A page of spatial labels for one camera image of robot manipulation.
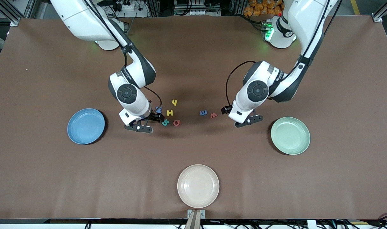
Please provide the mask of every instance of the brown tabletop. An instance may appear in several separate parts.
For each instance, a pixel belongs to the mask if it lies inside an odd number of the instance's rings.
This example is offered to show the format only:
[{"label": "brown tabletop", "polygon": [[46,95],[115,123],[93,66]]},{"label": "brown tabletop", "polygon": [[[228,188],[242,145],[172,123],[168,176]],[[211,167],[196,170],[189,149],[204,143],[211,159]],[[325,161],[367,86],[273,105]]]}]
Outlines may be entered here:
[{"label": "brown tabletop", "polygon": [[[0,218],[179,218],[176,183],[189,165],[220,180],[207,218],[376,219],[387,212],[387,38],[370,16],[337,17],[289,103],[266,101],[260,123],[221,115],[238,64],[265,60],[288,72],[296,41],[272,48],[238,17],[135,19],[130,38],[157,70],[150,85],[178,127],[126,131],[108,76],[124,59],[74,37],[60,20],[22,19],[0,56]],[[230,100],[250,65],[229,82]],[[157,98],[143,89],[154,105]],[[172,99],[178,100],[174,107]],[[77,145],[67,122],[80,109],[108,119],[105,136]],[[207,110],[208,116],[200,116]],[[209,113],[218,117],[210,119]],[[310,147],[279,153],[269,127],[303,121]]]}]

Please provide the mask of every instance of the yellow tape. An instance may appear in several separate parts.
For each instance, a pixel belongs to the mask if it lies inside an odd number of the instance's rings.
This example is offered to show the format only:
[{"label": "yellow tape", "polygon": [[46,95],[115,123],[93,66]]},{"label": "yellow tape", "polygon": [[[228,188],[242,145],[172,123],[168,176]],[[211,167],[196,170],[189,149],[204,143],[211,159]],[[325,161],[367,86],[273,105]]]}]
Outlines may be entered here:
[{"label": "yellow tape", "polygon": [[352,4],[353,12],[355,15],[360,15],[361,12],[359,11],[358,4],[356,4],[356,0],[350,0],[350,3]]}]

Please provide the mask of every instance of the plate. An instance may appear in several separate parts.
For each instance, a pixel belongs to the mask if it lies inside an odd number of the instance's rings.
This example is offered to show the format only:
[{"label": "plate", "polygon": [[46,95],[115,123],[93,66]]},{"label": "plate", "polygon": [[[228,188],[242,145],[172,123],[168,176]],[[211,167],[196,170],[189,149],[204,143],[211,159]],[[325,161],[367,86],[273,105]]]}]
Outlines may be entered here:
[{"label": "plate", "polygon": [[271,140],[281,152],[299,155],[310,145],[311,136],[303,122],[293,117],[284,117],[272,125]]},{"label": "plate", "polygon": [[67,124],[67,135],[77,144],[90,144],[103,134],[105,124],[100,111],[86,108],[71,117]]},{"label": "plate", "polygon": [[218,197],[218,176],[206,165],[191,165],[179,175],[178,194],[189,207],[207,207]]}]

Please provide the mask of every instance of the pile of orange blocks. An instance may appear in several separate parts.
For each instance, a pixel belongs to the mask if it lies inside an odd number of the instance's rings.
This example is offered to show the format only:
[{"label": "pile of orange blocks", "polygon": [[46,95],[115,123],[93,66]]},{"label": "pile of orange blocks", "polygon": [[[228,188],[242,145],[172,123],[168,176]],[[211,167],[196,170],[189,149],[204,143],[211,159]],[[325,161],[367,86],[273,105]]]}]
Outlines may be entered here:
[{"label": "pile of orange blocks", "polygon": [[283,0],[249,0],[244,9],[244,16],[259,16],[261,14],[279,15],[284,10]]}]

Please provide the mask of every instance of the robotic arm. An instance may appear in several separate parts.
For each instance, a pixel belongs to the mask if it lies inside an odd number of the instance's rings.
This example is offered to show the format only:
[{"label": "robotic arm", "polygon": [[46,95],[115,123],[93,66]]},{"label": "robotic arm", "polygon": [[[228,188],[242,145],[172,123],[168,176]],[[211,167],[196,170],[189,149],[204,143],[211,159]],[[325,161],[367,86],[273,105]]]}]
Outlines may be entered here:
[{"label": "robotic arm", "polygon": [[133,63],[112,74],[108,87],[113,97],[123,107],[119,115],[125,128],[152,133],[153,129],[147,126],[147,123],[143,126],[141,120],[147,122],[164,120],[163,115],[152,111],[150,102],[140,90],[155,80],[156,72],[152,64],[134,46],[118,24],[108,19],[104,10],[94,5],[91,0],[51,0],[51,3],[67,28],[77,38],[102,42],[114,48],[120,46],[125,58],[127,53],[130,55]]},{"label": "robotic arm", "polygon": [[250,67],[232,106],[222,108],[223,114],[229,113],[229,117],[236,121],[236,127],[261,121],[261,116],[250,116],[250,113],[268,96],[276,102],[286,102],[294,97],[322,43],[323,21],[337,1],[284,0],[289,7],[288,24],[301,43],[301,55],[289,74],[265,61],[256,62]]}]

